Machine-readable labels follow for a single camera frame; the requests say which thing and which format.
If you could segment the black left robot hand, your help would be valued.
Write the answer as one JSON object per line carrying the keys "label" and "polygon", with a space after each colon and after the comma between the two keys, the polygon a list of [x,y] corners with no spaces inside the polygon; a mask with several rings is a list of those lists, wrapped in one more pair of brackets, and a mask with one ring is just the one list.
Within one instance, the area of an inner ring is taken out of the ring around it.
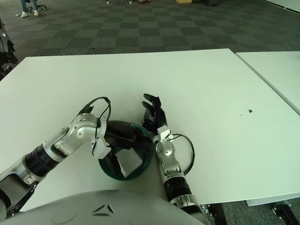
{"label": "black left robot hand", "polygon": [[120,181],[133,180],[150,165],[154,154],[153,143],[143,127],[112,120],[108,123],[105,140],[111,151],[98,162],[107,176]]}

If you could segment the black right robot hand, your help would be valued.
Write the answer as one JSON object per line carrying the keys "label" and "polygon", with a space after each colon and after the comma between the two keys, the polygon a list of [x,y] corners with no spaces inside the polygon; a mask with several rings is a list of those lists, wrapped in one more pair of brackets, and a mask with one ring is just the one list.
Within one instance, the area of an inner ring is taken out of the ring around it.
{"label": "black right robot hand", "polygon": [[167,126],[167,120],[165,112],[161,108],[160,98],[146,93],[143,97],[151,102],[151,104],[146,101],[142,101],[142,105],[145,107],[142,127],[157,135],[160,127]]}

